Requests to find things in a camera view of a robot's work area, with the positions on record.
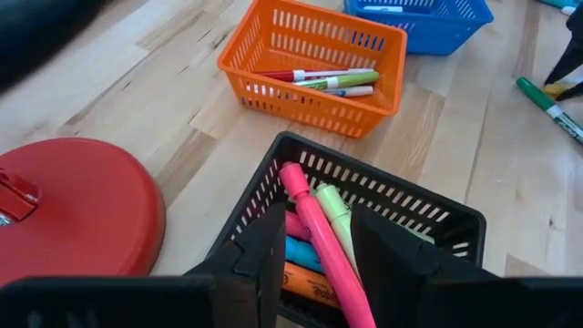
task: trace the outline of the red latch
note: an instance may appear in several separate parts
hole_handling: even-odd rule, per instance
[[[37,185],[0,168],[0,220],[4,224],[6,219],[12,222],[24,220],[35,210],[39,200],[40,188]]]

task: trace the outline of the dark object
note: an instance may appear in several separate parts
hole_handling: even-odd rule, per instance
[[[0,2],[0,91],[48,60],[95,17],[105,0]]]
[[[565,53],[559,59],[555,68],[545,81],[545,85],[553,84],[583,64],[583,5],[579,5],[567,20],[567,28],[571,31],[571,41]],[[567,100],[583,95],[583,83],[558,95],[557,101]]]
[[[283,276],[283,223],[283,205],[272,206],[182,277],[12,283],[0,290],[0,323],[11,328],[272,328]]]
[[[281,164],[288,160],[302,164],[313,188],[320,182],[332,184],[347,203],[365,204],[433,237],[438,248],[482,265],[486,220],[478,211],[290,132],[273,141],[209,256],[270,205],[288,200],[278,179]],[[340,311],[286,292],[281,294],[280,314],[304,327],[346,325]]]
[[[498,278],[353,208],[358,270],[377,327],[558,328],[583,325],[583,279]]]

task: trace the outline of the orange highlighter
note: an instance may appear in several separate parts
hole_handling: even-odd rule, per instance
[[[281,287],[286,291],[340,309],[338,298],[326,277],[295,264],[285,262]]]

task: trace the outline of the green pen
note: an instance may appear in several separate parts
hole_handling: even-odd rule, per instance
[[[377,72],[366,72],[338,77],[318,78],[314,80],[295,82],[294,85],[324,90],[337,87],[354,87],[376,82],[379,79]]]
[[[346,258],[348,258],[348,261],[353,266],[354,272],[358,275],[356,259],[354,258],[353,237],[350,234],[350,218],[352,215],[350,210],[348,210],[343,199],[340,197],[338,190],[334,186],[322,183],[316,188],[314,196],[318,200],[326,219],[330,222],[336,238],[342,245]],[[422,240],[435,244],[433,238],[424,235],[423,233],[413,231],[407,227],[403,228],[407,229]]]
[[[553,118],[576,142],[583,145],[583,128],[555,104],[544,92],[525,77],[517,80],[517,85],[537,106]]]

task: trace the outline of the light wood surface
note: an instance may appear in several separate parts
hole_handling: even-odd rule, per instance
[[[484,213],[484,266],[581,274],[583,148],[515,88],[540,84],[570,34],[535,1],[488,1],[496,21],[450,57],[409,56],[400,113],[362,140],[242,108],[216,58],[250,0],[120,0],[0,98],[0,153],[59,136],[127,149],[156,178],[168,227],[153,274],[200,262],[282,130]],[[311,3],[334,10],[340,0]],[[564,105],[583,122],[581,102]]]

